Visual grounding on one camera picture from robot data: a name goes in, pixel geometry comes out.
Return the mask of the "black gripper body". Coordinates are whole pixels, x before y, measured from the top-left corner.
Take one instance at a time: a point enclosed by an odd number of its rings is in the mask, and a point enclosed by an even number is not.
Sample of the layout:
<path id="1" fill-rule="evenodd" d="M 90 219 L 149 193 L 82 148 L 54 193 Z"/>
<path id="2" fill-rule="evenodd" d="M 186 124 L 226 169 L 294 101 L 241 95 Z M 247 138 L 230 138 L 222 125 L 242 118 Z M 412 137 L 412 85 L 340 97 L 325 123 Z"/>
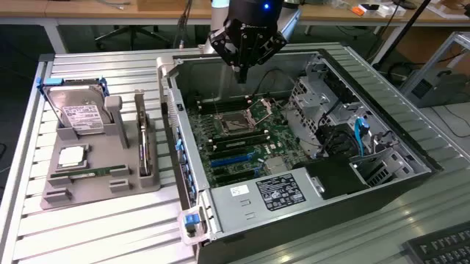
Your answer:
<path id="1" fill-rule="evenodd" d="M 266 30 L 269 35 L 278 33 L 277 22 L 281 16 L 284 1 L 230 1 L 226 18 L 226 33 L 230 36 L 241 36 L 242 25 L 249 28 Z"/>

